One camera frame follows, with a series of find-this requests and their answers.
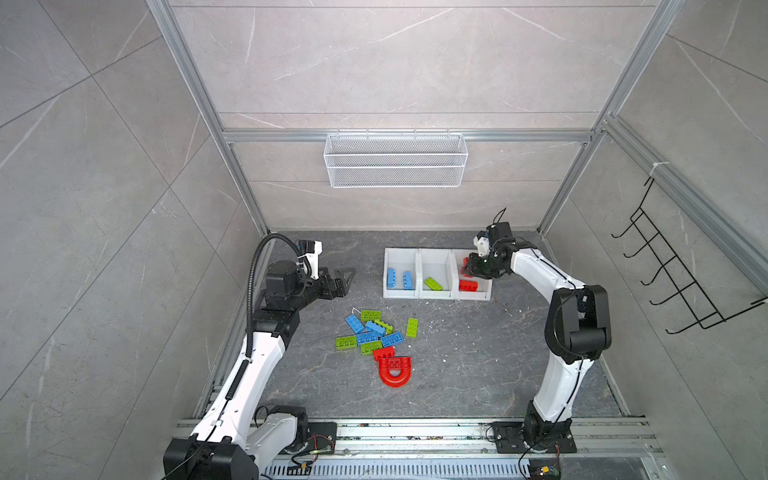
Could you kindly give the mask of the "red lego brick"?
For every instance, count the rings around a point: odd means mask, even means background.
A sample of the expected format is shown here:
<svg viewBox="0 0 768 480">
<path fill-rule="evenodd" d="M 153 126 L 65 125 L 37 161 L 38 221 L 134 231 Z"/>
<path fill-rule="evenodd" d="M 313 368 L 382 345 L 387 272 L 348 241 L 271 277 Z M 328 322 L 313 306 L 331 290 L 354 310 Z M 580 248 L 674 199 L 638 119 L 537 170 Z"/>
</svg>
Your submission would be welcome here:
<svg viewBox="0 0 768 480">
<path fill-rule="evenodd" d="M 376 362 L 384 359 L 393 358 L 395 356 L 395 347 L 389 346 L 381 349 L 377 349 L 373 352 L 373 358 Z"/>
<path fill-rule="evenodd" d="M 472 281 L 472 280 L 459 281 L 459 290 L 462 292 L 477 292 L 478 289 L 479 289 L 479 284 L 476 281 Z"/>
<path fill-rule="evenodd" d="M 463 276 L 466 276 L 466 277 L 471 277 L 472 276 L 471 269 L 470 269 L 470 266 L 469 266 L 469 258 L 468 257 L 464 258 L 460 272 L 461 272 L 461 274 Z"/>
</svg>

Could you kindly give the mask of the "blue lego brick low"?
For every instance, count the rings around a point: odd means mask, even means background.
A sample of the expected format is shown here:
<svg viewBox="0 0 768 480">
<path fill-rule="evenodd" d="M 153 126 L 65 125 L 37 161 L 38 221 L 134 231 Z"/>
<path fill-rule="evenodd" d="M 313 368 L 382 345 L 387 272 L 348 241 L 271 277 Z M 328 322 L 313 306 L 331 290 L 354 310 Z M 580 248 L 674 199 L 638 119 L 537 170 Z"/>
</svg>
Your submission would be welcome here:
<svg viewBox="0 0 768 480">
<path fill-rule="evenodd" d="M 406 271 L 403 274 L 403 289 L 408 291 L 414 289 L 413 275 L 411 271 Z"/>
</svg>

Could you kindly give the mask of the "white three-compartment bin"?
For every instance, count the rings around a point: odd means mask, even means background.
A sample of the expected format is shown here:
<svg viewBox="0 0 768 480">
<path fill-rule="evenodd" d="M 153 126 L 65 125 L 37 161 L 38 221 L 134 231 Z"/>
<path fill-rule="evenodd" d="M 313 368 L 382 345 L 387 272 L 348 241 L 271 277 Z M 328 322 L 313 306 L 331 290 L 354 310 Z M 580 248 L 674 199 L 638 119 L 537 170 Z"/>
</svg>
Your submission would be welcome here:
<svg viewBox="0 0 768 480">
<path fill-rule="evenodd" d="M 463 276 L 460 272 L 463 260 L 473 250 L 469 249 L 432 249 L 432 248 L 386 248 L 383 268 L 383 297 L 406 300 L 473 300 L 489 301 L 492 294 L 492 281 Z M 397 273 L 397 288 L 386 286 L 387 269 L 391 267 Z M 403 274 L 411 271 L 414 289 L 403 289 Z M 437 280 L 443 291 L 430 291 L 424 284 L 427 277 Z M 479 284 L 477 292 L 459 290 L 460 280 L 472 280 Z"/>
</svg>

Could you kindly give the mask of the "red arch lego piece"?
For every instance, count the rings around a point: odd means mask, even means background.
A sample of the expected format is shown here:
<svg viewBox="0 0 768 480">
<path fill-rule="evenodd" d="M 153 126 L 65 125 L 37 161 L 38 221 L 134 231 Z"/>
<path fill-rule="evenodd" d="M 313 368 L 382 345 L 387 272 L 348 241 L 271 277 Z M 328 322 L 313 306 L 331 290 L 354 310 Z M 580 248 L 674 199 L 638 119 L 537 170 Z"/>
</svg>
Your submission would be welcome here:
<svg viewBox="0 0 768 480">
<path fill-rule="evenodd" d="M 391 388 L 405 386 L 412 376 L 410 357 L 388 357 L 378 360 L 379 377 L 383 384 Z"/>
</svg>

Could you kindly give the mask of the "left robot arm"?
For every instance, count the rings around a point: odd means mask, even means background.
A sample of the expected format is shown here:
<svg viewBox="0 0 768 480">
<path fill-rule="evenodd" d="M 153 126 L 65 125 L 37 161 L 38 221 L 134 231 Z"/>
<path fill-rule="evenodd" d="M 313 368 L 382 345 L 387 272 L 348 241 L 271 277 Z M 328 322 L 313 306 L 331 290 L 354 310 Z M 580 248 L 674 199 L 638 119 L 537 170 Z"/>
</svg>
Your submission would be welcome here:
<svg viewBox="0 0 768 480">
<path fill-rule="evenodd" d="M 163 456 L 168 479 L 258 479 L 285 449 L 308 438 L 301 407 L 280 407 L 251 426 L 272 373 L 316 300 L 342 298 L 352 268 L 330 272 L 318 264 L 322 244 L 267 234 L 258 244 L 246 284 L 246 326 L 239 356 L 213 404 L 185 439 L 173 439 Z"/>
</svg>

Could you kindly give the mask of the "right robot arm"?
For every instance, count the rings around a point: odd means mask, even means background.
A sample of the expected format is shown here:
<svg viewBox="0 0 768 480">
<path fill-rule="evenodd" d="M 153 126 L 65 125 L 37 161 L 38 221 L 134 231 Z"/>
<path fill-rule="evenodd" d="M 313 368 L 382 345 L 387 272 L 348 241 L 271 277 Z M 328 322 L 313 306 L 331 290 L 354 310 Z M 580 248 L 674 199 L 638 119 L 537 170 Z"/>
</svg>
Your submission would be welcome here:
<svg viewBox="0 0 768 480">
<path fill-rule="evenodd" d="M 573 404 L 582 382 L 611 346 L 608 292 L 565 273 L 536 248 L 485 256 L 471 253 L 463 272 L 485 280 L 514 274 L 548 300 L 544 326 L 547 368 L 528 404 L 521 432 L 528 448 L 543 452 L 569 434 Z"/>
</svg>

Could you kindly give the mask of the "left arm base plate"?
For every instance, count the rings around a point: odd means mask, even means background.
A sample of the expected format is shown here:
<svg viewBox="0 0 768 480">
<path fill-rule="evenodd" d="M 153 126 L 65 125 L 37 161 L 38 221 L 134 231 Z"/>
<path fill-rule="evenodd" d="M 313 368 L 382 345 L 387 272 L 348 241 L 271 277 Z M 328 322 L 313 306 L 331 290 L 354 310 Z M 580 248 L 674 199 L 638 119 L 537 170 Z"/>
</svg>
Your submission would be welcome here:
<svg viewBox="0 0 768 480">
<path fill-rule="evenodd" d="M 335 452 L 338 424 L 336 422 L 309 422 L 301 426 L 295 442 L 284 452 L 290 455 L 321 455 Z"/>
</svg>

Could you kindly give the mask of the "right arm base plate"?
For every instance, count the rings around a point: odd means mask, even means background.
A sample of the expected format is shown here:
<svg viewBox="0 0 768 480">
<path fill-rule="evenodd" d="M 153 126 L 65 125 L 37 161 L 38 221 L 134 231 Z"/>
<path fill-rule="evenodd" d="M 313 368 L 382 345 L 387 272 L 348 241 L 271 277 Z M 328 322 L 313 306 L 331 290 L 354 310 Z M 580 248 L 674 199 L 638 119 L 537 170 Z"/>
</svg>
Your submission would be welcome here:
<svg viewBox="0 0 768 480">
<path fill-rule="evenodd" d="M 493 422 L 486 435 L 500 454 L 577 452 L 571 420 L 554 425 L 545 423 L 543 426 L 524 422 Z"/>
</svg>

